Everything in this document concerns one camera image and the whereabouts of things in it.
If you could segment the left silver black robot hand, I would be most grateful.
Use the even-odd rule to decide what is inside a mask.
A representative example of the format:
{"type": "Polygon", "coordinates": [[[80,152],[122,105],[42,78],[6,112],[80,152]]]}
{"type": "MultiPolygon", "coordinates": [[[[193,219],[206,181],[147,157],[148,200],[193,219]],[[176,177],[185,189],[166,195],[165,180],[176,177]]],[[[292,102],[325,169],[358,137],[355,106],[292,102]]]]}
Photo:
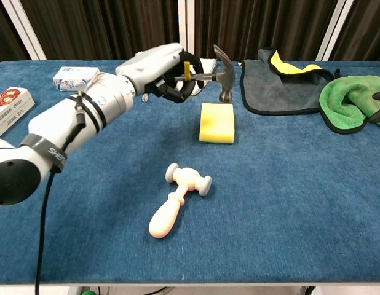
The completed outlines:
{"type": "Polygon", "coordinates": [[[185,51],[179,43],[169,43],[135,55],[119,65],[115,73],[128,78],[138,95],[152,93],[182,103],[191,96],[195,85],[204,86],[203,81],[184,78],[185,63],[189,63],[188,67],[196,74],[204,73],[199,57],[185,51]]]}

